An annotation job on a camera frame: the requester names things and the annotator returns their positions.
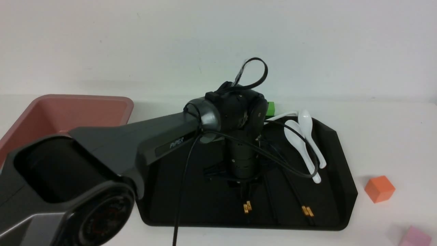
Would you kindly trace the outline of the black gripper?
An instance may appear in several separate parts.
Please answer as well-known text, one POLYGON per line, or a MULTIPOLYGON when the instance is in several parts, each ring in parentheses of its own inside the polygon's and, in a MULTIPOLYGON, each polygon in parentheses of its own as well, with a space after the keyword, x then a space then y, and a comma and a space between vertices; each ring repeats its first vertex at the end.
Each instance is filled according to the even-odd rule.
POLYGON ((258 152, 248 144, 259 147, 259 142, 243 130, 225 137, 223 160, 220 163, 204 168, 203 177, 212 181, 225 180, 230 188, 241 192, 252 192, 261 183, 261 177, 270 171, 270 165, 261 162, 258 152))

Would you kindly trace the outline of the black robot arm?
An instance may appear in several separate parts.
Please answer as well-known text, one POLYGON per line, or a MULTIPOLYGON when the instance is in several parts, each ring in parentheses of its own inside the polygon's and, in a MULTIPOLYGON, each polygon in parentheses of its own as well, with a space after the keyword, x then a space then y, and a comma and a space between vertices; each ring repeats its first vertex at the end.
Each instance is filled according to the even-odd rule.
POLYGON ((189 143, 242 130, 251 146, 268 103, 225 82, 180 113, 116 127, 78 127, 11 151, 1 170, 2 246, 101 246, 144 196, 144 172, 189 143))

